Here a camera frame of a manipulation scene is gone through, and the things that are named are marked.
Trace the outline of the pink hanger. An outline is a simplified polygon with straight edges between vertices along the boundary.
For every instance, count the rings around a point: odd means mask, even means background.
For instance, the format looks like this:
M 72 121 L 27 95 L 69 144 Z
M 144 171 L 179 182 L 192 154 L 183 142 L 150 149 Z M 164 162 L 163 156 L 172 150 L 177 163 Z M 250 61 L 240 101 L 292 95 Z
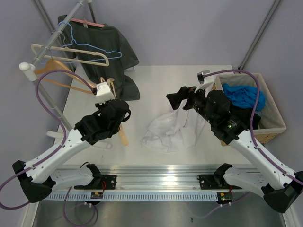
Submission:
M 100 28 L 103 28 L 105 26 L 103 24 L 98 24 L 98 23 L 89 22 L 87 20 L 80 20 L 80 19 L 76 19 L 76 18 L 72 18 L 71 21 L 86 24 L 86 25 L 89 25 L 89 26 L 100 27 Z

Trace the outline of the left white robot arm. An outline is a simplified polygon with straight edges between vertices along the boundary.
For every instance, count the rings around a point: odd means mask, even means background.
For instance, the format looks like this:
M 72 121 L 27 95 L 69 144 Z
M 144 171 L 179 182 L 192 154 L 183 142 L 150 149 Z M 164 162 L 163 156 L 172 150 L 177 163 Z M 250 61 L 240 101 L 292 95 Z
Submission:
M 58 170 L 74 155 L 117 134 L 120 124 L 130 118 L 131 110 L 124 100 L 115 99 L 95 106 L 98 110 L 76 123 L 65 140 L 30 161 L 19 160 L 12 165 L 30 203 L 39 202 L 56 190 L 70 187 L 96 189 L 101 185 L 103 177 L 94 164 L 79 169 Z

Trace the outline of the dark grey t shirt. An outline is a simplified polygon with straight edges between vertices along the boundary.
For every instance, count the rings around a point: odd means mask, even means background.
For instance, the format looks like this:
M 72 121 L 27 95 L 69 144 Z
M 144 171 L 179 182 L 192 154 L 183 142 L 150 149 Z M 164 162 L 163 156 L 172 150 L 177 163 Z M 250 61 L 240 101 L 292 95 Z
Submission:
M 103 27 L 88 25 L 70 21 L 65 23 L 65 29 L 61 37 L 64 46 L 71 49 L 79 49 L 91 52 L 99 52 L 107 56 L 109 66 L 99 66 L 83 63 L 82 67 L 89 78 L 95 84 L 100 79 L 114 79 L 116 96 L 125 101 L 140 99 L 140 91 L 135 82 L 127 75 L 125 70 L 139 64 L 139 59 L 130 46 L 128 40 L 115 28 L 104 24 Z

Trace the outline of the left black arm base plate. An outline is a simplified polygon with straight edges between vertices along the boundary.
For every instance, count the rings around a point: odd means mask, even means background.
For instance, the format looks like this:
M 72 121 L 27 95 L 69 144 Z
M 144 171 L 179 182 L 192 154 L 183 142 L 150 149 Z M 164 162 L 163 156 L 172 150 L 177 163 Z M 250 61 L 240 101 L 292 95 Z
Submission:
M 102 175 L 101 178 L 93 179 L 88 185 L 83 186 L 84 190 L 115 190 L 117 175 Z

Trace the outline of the black t shirt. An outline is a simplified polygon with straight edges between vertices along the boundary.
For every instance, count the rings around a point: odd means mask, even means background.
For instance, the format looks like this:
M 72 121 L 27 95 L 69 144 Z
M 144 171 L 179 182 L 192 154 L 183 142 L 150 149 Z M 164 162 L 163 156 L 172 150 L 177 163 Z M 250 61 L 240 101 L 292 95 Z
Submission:
M 252 113 L 252 108 L 240 108 L 234 105 L 230 106 L 230 112 L 231 114 L 235 115 L 236 117 L 239 118 L 239 120 L 241 122 L 243 122 L 247 128 L 250 128 L 250 119 L 251 119 L 251 113 Z M 254 113 L 253 116 L 253 123 L 252 123 L 252 127 L 254 130 L 258 129 L 258 124 L 261 120 L 261 116 L 258 115 L 257 113 Z

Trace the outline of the aluminium mounting rail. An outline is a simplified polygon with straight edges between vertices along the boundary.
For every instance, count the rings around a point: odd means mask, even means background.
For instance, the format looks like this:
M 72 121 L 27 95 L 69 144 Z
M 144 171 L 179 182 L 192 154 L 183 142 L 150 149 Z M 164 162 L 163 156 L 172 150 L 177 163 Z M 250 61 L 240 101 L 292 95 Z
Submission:
M 213 174 L 220 164 L 97 165 L 102 174 L 116 175 L 115 192 L 194 192 L 197 176 Z

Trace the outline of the wicker laundry basket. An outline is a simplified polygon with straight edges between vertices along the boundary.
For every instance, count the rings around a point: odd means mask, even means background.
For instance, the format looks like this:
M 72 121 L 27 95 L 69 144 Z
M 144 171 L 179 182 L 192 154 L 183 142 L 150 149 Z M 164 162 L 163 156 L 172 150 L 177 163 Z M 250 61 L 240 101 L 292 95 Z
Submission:
M 254 135 L 260 143 L 265 144 L 278 134 L 283 133 L 286 130 L 286 125 L 262 75 L 255 73 L 254 76 L 258 80 L 260 91 L 265 96 L 265 107 L 261 111 L 261 120 L 258 123 L 258 128 L 254 130 Z M 223 84 L 226 83 L 231 87 L 256 86 L 254 79 L 247 74 L 219 74 L 215 78 L 212 90 L 222 90 Z

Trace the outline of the beige wooden hanger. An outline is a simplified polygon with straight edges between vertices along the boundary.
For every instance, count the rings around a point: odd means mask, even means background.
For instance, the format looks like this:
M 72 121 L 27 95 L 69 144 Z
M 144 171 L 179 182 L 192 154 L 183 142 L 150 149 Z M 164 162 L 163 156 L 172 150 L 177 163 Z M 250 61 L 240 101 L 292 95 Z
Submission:
M 115 86 L 114 86 L 114 81 L 115 80 L 113 78 L 108 78 L 107 80 L 105 80 L 103 77 L 100 78 L 100 82 L 107 82 L 107 84 L 109 85 L 109 87 L 110 87 L 110 89 L 111 89 L 114 97 L 117 98 L 117 96 L 116 96 L 116 89 L 115 89 Z M 126 137 L 126 134 L 125 134 L 125 132 L 124 132 L 123 127 L 122 127 L 121 124 L 119 126 L 118 135 L 119 135 L 120 140 L 121 140 L 121 142 L 122 142 L 122 144 L 124 146 L 129 145 L 128 139 Z

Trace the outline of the white t shirt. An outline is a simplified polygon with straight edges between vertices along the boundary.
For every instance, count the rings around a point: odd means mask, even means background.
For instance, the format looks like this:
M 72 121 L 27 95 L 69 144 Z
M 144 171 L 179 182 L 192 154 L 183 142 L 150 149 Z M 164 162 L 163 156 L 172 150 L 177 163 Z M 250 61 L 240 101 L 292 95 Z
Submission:
M 196 145 L 205 125 L 205 119 L 195 110 L 179 108 L 156 118 L 142 139 L 144 147 L 162 151 L 178 152 Z

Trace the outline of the metal clothes rack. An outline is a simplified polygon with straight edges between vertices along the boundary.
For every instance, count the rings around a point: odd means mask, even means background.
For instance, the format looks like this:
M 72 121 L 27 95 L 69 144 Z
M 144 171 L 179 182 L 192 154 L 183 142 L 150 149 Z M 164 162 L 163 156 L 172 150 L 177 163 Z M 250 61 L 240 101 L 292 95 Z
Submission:
M 35 6 L 38 14 L 42 18 L 43 22 L 46 24 L 46 27 L 50 32 L 52 32 L 52 35 L 48 39 L 48 41 L 42 45 L 41 50 L 35 54 L 35 57 L 32 61 L 32 63 L 23 62 L 20 64 L 20 70 L 25 74 L 25 76 L 30 80 L 33 84 L 37 83 L 37 76 L 34 73 L 34 70 L 36 69 L 36 66 L 40 63 L 40 61 L 44 58 L 44 56 L 48 53 L 50 53 L 50 46 L 53 44 L 62 45 L 62 41 L 60 39 L 61 32 L 65 29 L 66 25 L 59 26 L 59 31 L 56 31 L 57 28 L 54 27 L 53 23 L 51 22 L 49 15 L 44 8 L 44 5 L 40 0 L 34 0 L 32 1 L 33 5 Z M 70 13 L 65 18 L 64 22 L 70 22 L 71 19 L 76 15 L 76 13 L 81 9 L 81 7 L 85 6 L 86 3 L 90 3 L 89 0 L 78 0 L 75 3 L 75 6 L 72 8 Z M 59 117 L 60 120 L 62 120 L 64 124 L 64 128 L 67 130 L 71 130 L 72 126 L 66 119 L 66 117 L 63 115 L 62 111 L 58 108 L 58 106 L 55 104 L 55 102 L 52 100 L 52 98 L 49 96 L 49 94 L 46 92 L 45 88 L 41 86 L 38 89 L 43 98 L 47 101 L 47 103 L 50 105 L 52 110 L 54 110 L 55 115 Z

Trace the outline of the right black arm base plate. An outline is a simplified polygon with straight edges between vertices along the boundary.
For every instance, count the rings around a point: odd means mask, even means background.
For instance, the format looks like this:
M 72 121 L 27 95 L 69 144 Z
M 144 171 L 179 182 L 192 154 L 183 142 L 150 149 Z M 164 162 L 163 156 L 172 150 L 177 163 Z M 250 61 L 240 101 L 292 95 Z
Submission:
M 200 189 L 201 190 L 230 190 L 235 189 L 239 190 L 241 189 L 238 186 L 230 186 L 225 181 L 223 183 L 219 184 L 214 179 L 213 174 L 201 174 L 197 175 L 196 179 L 199 181 Z

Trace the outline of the light blue wire hanger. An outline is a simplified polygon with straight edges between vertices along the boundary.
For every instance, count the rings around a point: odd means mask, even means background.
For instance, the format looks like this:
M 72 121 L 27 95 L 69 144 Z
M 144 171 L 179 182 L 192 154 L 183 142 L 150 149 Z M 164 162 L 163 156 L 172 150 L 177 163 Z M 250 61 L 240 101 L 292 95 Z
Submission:
M 56 46 L 50 46 L 50 50 L 55 50 L 55 51 L 66 51 L 66 52 L 74 52 L 74 53 L 82 53 L 82 54 L 88 54 L 88 55 L 93 55 L 93 56 L 100 56 L 101 58 L 98 59 L 94 59 L 94 60 L 80 60 L 80 59 L 75 59 L 75 58 L 63 58 L 63 57 L 58 57 L 58 56 L 52 56 L 52 55 L 45 55 L 44 58 L 54 58 L 56 60 L 63 60 L 63 61 L 69 61 L 72 63 L 75 62 L 79 62 L 79 63 L 83 63 L 83 64 L 90 64 L 90 65 L 97 65 L 97 66 L 104 66 L 104 67 L 108 67 L 110 65 L 110 60 L 114 60 L 114 59 L 120 59 L 123 57 L 123 54 L 119 51 L 107 51 L 105 49 L 99 48 L 97 46 L 93 46 L 91 44 L 88 43 L 79 43 L 77 42 L 77 40 L 74 38 L 73 35 L 73 27 L 71 26 L 71 24 L 69 22 L 64 22 L 61 21 L 58 25 L 57 25 L 57 30 L 59 31 L 59 26 L 61 25 L 66 25 L 70 28 L 71 32 L 71 43 L 70 44 L 63 44 L 60 47 L 56 47 Z M 89 47 L 93 50 L 98 50 L 100 52 L 94 52 L 94 51 L 88 51 L 88 50 L 82 50 L 82 49 L 75 49 L 75 48 L 71 48 L 73 45 L 76 46 L 85 46 L 85 47 Z

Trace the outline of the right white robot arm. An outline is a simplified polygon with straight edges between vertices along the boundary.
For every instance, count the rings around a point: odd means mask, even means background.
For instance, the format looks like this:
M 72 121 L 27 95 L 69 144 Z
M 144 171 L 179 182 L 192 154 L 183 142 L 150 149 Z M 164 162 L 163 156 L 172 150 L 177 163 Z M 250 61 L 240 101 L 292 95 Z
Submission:
M 184 110 L 195 110 L 211 126 L 214 136 L 237 150 L 262 174 L 243 172 L 230 164 L 222 164 L 214 172 L 214 182 L 220 187 L 236 186 L 264 199 L 279 213 L 285 213 L 303 191 L 303 173 L 295 172 L 275 158 L 256 141 L 245 124 L 230 113 L 230 101 L 223 91 L 195 91 L 195 87 L 181 87 L 167 94 L 173 110 L 186 101 Z

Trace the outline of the bright blue t shirt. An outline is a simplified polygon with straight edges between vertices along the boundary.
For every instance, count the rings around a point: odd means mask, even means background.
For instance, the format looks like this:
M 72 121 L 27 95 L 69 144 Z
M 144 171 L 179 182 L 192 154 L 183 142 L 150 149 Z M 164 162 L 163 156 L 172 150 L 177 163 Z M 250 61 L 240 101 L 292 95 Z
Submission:
M 236 107 L 247 109 L 253 108 L 257 98 L 258 89 L 252 86 L 235 86 L 229 84 L 222 85 L 223 92 Z

